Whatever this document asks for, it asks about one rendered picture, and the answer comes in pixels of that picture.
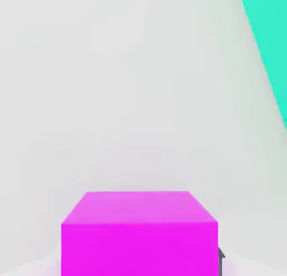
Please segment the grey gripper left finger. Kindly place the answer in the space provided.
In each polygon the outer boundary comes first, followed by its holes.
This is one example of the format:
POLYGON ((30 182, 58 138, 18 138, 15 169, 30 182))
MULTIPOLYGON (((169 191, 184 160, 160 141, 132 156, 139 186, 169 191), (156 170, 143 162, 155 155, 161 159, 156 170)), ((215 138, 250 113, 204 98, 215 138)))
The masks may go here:
POLYGON ((10 271, 10 276, 61 276, 61 255, 54 254, 24 264, 10 271))

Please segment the large turquoise box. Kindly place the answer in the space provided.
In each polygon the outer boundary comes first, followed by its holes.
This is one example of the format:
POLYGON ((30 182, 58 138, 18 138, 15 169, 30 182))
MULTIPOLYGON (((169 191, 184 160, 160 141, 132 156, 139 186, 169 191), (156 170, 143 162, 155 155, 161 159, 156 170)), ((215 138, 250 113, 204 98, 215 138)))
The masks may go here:
POLYGON ((241 0, 287 128, 287 0, 241 0))

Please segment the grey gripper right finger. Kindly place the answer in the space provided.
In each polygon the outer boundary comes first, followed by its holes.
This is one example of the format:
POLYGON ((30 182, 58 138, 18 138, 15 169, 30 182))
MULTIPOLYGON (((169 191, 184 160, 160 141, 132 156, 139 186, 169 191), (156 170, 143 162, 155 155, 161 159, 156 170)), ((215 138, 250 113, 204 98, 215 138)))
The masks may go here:
POLYGON ((275 276, 275 269, 254 260, 224 253, 222 258, 222 276, 275 276))

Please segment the small magenta cube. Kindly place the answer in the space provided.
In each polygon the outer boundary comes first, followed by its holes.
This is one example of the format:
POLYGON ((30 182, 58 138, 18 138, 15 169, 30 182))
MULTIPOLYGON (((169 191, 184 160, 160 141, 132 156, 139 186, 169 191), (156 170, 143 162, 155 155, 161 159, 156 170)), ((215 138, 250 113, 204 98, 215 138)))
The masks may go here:
POLYGON ((187 191, 88 192, 61 225, 61 276, 219 276, 218 222, 187 191))

